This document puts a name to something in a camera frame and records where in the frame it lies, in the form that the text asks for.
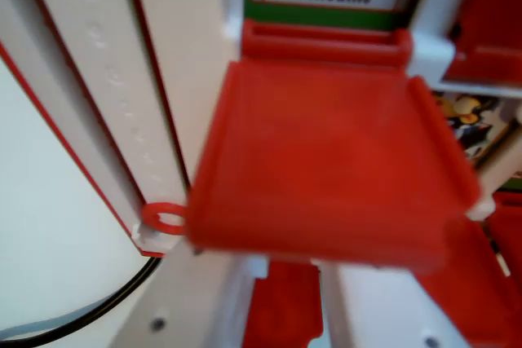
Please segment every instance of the white plastic frame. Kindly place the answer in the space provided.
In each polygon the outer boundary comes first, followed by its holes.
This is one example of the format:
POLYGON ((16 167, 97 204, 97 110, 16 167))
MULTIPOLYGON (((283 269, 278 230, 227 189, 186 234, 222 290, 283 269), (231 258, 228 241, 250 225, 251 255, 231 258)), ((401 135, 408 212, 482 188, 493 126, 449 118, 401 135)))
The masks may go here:
POLYGON ((252 261, 227 253, 196 255, 181 240, 111 347, 241 348, 254 280, 259 276, 252 261), (158 322, 164 327, 155 327, 158 322))
MULTIPOLYGON (((139 197, 82 96, 71 70, 44 23, 34 0, 0 0, 0 40, 31 90, 128 232, 140 224, 139 197)), ((145 237, 135 240, 144 250, 160 248, 145 237)))
POLYGON ((447 35, 461 2, 419 0, 409 26, 414 38, 414 52, 407 73, 421 75, 433 90, 522 99, 522 89, 515 87, 443 81, 455 56, 455 45, 447 35))
MULTIPOLYGON (((147 203, 184 205, 170 129, 132 0, 44 0, 147 203)), ((178 236, 133 226, 164 253, 178 236)))
POLYGON ((192 178, 228 62, 239 58, 243 0, 141 1, 192 178))
POLYGON ((332 348, 469 346, 408 271, 324 263, 321 291, 332 348))

